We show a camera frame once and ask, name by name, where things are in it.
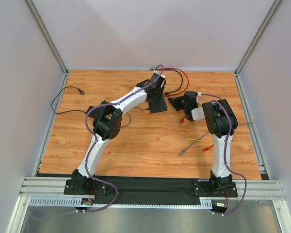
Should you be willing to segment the black network switch box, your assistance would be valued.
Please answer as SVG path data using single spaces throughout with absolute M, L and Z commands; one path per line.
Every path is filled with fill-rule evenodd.
M 167 105 L 163 95 L 159 99 L 149 100 L 148 106 L 151 114 L 167 111 Z

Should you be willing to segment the left aluminium frame post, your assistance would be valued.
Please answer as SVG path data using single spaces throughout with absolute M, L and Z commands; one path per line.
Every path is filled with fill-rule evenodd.
M 62 72 L 64 74 L 68 73 L 68 68 L 66 67 L 66 65 L 63 62 L 63 59 L 61 58 L 43 20 L 41 15 L 39 14 L 39 11 L 37 9 L 37 7 L 34 4 L 33 0 L 24 0 L 24 3 L 26 4 L 29 12 L 31 13 L 39 31 L 41 32 L 45 42 L 47 43 L 51 53 L 53 54 L 56 62 L 58 63 L 59 67 L 61 68 Z

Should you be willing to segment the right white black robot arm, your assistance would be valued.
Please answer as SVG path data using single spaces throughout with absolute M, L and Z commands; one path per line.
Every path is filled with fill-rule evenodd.
M 168 100 L 177 111 L 183 110 L 185 118 L 190 122 L 202 119 L 206 121 L 214 148 L 210 184 L 214 189 L 231 186 L 231 141 L 238 121 L 227 100 L 194 91 L 186 91 L 183 96 Z

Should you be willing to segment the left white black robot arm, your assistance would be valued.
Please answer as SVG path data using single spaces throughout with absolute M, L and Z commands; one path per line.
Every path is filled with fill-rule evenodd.
M 120 132 L 123 115 L 141 103 L 160 99 L 164 85 L 165 76 L 154 72 L 149 80 L 138 83 L 119 99 L 103 101 L 87 110 L 85 126 L 92 134 L 92 141 L 82 163 L 72 173 L 73 180 L 81 183 L 94 176 L 104 150 Z

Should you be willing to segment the black cloth strip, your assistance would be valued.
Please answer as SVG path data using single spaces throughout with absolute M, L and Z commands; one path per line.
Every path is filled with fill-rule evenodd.
M 193 193 L 193 181 L 197 178 L 147 178 L 147 177 L 118 177 L 98 176 L 94 179 L 104 183 L 108 187 L 105 196 L 98 195 L 63 195 L 64 197 L 80 197 L 84 201 L 98 204 L 166 204 L 166 205 L 190 205 L 199 204 L 202 199 L 245 200 L 247 182 L 235 180 L 238 197 L 196 197 Z

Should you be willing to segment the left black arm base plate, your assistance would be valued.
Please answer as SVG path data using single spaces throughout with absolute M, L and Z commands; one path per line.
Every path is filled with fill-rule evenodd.
M 97 182 L 95 180 L 87 180 L 84 187 L 80 187 L 75 181 L 69 179 L 65 183 L 64 194 L 65 195 L 98 195 L 105 196 L 107 194 L 108 187 L 104 183 Z

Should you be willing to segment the front aluminium rail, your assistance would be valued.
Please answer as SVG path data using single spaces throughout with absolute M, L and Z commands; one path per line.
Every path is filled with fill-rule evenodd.
M 67 177 L 25 177 L 21 196 L 63 196 Z M 279 181 L 248 180 L 246 200 L 284 200 Z

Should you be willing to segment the aluminium frame post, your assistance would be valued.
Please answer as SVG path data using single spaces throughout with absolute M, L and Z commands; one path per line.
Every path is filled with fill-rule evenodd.
M 58 63 L 59 67 L 61 68 L 62 72 L 64 74 L 68 73 L 68 68 L 66 67 L 66 65 L 63 62 L 63 59 L 61 58 L 43 20 L 41 15 L 39 14 L 39 11 L 37 9 L 37 7 L 34 4 L 33 0 L 24 0 L 24 3 L 26 4 L 29 12 L 31 13 L 39 31 L 41 32 L 45 42 L 47 43 L 51 53 L 53 54 L 56 62 Z
M 249 47 L 247 48 L 245 54 L 243 55 L 239 65 L 234 71 L 235 76 L 240 75 L 241 71 L 245 67 L 247 61 L 249 60 L 250 56 L 252 55 L 255 47 L 258 45 L 259 41 L 261 40 L 262 36 L 266 32 L 269 24 L 271 23 L 272 19 L 274 18 L 275 14 L 277 13 L 280 5 L 282 4 L 283 0 L 274 0 L 271 4 L 270 9 L 267 11 L 266 16 L 264 17 L 262 23 L 260 24 L 257 32 L 255 33 Z

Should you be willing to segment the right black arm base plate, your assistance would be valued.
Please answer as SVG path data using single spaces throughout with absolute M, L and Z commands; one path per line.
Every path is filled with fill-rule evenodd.
M 209 180 L 194 180 L 193 192 L 196 197 L 238 197 L 237 187 L 234 182 L 230 186 L 215 188 Z

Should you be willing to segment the right aluminium frame post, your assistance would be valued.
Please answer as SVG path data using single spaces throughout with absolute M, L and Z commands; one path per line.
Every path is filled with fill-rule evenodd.
M 255 47 L 258 45 L 259 41 L 261 40 L 262 36 L 266 32 L 269 24 L 271 23 L 272 19 L 274 18 L 275 14 L 277 13 L 280 5 L 282 4 L 283 0 L 274 0 L 271 4 L 270 9 L 267 11 L 266 16 L 264 17 L 262 23 L 260 24 L 257 32 L 255 33 L 249 47 L 247 48 L 245 54 L 243 55 L 239 65 L 234 71 L 235 76 L 240 75 L 241 71 L 245 67 L 247 61 L 249 60 L 250 56 L 252 55 Z

